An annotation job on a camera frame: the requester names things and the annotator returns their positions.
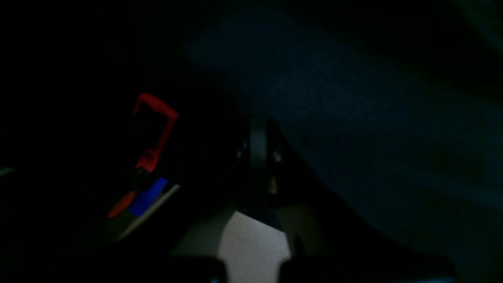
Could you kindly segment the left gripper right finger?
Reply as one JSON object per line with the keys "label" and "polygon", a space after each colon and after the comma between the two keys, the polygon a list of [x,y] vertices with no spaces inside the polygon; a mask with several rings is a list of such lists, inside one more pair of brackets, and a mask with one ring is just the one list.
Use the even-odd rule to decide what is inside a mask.
{"label": "left gripper right finger", "polygon": [[333,192],[266,120],[262,134],[271,176],[268,204],[290,245],[280,283],[454,283],[446,256],[397,243]]}

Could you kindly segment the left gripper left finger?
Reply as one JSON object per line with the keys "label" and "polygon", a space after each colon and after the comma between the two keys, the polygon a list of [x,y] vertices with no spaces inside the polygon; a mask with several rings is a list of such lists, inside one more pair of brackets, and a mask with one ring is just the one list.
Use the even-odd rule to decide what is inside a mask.
{"label": "left gripper left finger", "polygon": [[186,175],[169,200],[169,252],[217,257],[228,237],[226,227],[240,206],[247,185],[250,122],[234,119],[218,127],[184,164]]}

